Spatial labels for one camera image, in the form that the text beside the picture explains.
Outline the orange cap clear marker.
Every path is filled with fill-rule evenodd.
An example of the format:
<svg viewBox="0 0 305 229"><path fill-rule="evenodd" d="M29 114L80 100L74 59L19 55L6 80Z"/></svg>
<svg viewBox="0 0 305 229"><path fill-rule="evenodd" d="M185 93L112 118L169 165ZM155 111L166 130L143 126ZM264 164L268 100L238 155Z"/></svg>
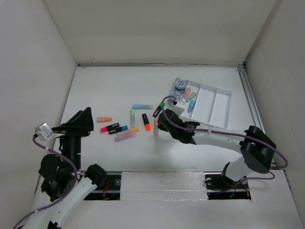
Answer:
<svg viewBox="0 0 305 229"><path fill-rule="evenodd" d="M158 129L158 118L154 119L154 131L153 131L154 135L157 136L159 133L159 129Z"/></svg>

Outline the blue eraser case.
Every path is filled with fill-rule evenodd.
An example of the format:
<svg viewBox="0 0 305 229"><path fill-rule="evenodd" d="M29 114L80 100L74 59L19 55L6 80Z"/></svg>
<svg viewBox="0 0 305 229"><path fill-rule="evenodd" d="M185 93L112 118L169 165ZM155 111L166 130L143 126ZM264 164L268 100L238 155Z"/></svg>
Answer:
<svg viewBox="0 0 305 229"><path fill-rule="evenodd" d="M188 113L191 113L191 112L193 111L194 106L195 106L195 103L196 103L195 100L191 100L191 101L190 101L190 104L189 104L188 109L187 109L187 112L188 112Z"/></svg>

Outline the orange cap black highlighter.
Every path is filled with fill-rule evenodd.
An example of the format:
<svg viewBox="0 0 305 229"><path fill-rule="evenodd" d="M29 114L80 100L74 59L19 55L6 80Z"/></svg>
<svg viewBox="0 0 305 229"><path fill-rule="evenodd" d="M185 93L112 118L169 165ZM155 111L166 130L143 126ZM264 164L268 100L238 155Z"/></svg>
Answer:
<svg viewBox="0 0 305 229"><path fill-rule="evenodd" d="M142 119L143 119L145 130L146 131L150 131L151 130L151 125L149 123L147 114L142 114Z"/></svg>

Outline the green cap black highlighter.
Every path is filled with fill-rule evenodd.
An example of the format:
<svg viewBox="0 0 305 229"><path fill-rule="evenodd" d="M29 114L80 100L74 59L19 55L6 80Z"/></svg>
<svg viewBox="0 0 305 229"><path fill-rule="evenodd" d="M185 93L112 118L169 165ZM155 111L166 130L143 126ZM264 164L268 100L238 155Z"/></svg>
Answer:
<svg viewBox="0 0 305 229"><path fill-rule="evenodd" d="M163 107L164 107L164 102L161 102L153 113L154 118L156 118L160 114Z"/></svg>

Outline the purple translucent marker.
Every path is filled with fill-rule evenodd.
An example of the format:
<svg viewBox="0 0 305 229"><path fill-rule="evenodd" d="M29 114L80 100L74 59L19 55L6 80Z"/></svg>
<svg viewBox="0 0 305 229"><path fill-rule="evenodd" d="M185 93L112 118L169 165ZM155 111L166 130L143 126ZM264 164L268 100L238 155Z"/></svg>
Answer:
<svg viewBox="0 0 305 229"><path fill-rule="evenodd" d="M136 133L131 132L131 133L127 133L127 134L115 137L114 141L115 142L120 142L120 141L127 140L127 139L130 139L130 138L133 138L133 137L136 137Z"/></svg>

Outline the green eraser case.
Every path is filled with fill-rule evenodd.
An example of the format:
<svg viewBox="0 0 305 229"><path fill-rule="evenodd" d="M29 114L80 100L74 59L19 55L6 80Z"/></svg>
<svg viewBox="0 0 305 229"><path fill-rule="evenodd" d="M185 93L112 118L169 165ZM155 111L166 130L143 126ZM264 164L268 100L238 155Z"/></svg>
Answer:
<svg viewBox="0 0 305 229"><path fill-rule="evenodd" d="M197 96L197 93L192 92L187 99L185 100L187 103L190 102L191 100L193 100L195 97Z"/></svg>

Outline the pink eraser case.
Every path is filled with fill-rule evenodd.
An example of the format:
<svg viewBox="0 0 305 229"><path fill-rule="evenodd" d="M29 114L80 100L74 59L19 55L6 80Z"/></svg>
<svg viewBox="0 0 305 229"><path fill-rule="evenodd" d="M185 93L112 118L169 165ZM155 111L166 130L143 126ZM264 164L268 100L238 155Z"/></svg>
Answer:
<svg viewBox="0 0 305 229"><path fill-rule="evenodd" d="M183 95L183 99L184 99L184 100L186 100L186 99L188 98L188 96L189 96L191 90L192 90L192 89L191 89L190 87L187 87L187 88L185 89L185 92L184 92L184 95Z"/></svg>

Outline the yellow cap translucent marker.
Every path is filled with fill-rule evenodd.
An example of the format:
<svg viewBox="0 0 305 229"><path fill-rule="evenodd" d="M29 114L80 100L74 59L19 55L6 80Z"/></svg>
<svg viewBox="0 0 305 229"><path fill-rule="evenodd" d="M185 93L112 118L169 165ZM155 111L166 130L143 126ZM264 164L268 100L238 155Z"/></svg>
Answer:
<svg viewBox="0 0 305 229"><path fill-rule="evenodd" d="M128 134L128 133L137 133L138 131L139 131L138 127L133 127L131 129L120 132L120 134L125 135L125 134Z"/></svg>

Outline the blue patterned tape roll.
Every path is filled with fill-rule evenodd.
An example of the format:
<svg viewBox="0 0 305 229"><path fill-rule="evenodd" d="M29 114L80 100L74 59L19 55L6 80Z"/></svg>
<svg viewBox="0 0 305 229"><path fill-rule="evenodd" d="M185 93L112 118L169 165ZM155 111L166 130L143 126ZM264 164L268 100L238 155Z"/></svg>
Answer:
<svg viewBox="0 0 305 229"><path fill-rule="evenodd" d="M184 91L187 86L187 82L184 79L177 78L174 83L174 89L177 91Z"/></svg>

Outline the blue cap clear marker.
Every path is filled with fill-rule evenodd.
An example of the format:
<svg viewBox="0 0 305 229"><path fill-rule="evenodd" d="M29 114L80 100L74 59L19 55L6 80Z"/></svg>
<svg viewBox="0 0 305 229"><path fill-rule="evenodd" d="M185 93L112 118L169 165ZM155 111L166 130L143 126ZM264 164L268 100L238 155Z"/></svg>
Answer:
<svg viewBox="0 0 305 229"><path fill-rule="evenodd" d="M134 110L152 110L153 106L152 105L147 105L147 104L134 104L132 106Z"/></svg>

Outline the green cap clear marker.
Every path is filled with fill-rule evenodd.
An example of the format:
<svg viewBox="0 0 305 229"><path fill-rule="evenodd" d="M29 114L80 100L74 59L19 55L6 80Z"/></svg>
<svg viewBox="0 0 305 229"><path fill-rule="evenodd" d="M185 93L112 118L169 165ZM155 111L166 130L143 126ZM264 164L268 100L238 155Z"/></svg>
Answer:
<svg viewBox="0 0 305 229"><path fill-rule="evenodd" d="M135 127L135 110L133 108L130 110L130 127Z"/></svg>

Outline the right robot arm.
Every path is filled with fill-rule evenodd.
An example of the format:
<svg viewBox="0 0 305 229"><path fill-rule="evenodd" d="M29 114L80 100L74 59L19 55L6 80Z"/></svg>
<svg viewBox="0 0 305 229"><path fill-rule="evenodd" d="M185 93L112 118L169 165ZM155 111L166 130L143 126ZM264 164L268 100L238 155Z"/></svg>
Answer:
<svg viewBox="0 0 305 229"><path fill-rule="evenodd" d="M232 189L253 172L270 174L272 171L276 145L256 126L242 131L221 130L199 122L184 122L175 112L166 109L158 117L158 128L183 144L216 146L240 154L237 160L227 162L220 173L205 175L205 183L211 190Z"/></svg>

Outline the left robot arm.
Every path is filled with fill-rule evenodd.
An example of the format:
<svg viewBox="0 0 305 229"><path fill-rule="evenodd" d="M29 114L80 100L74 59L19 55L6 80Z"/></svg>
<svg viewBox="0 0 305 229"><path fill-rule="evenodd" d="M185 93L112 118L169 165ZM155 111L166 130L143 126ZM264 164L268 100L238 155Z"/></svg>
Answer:
<svg viewBox="0 0 305 229"><path fill-rule="evenodd" d="M81 168L81 139L94 130L92 110L78 111L66 123L35 128L33 143L48 151L41 160L43 181L35 209L27 216L24 229L61 229L70 214L94 190L107 187L107 172L98 164Z"/></svg>

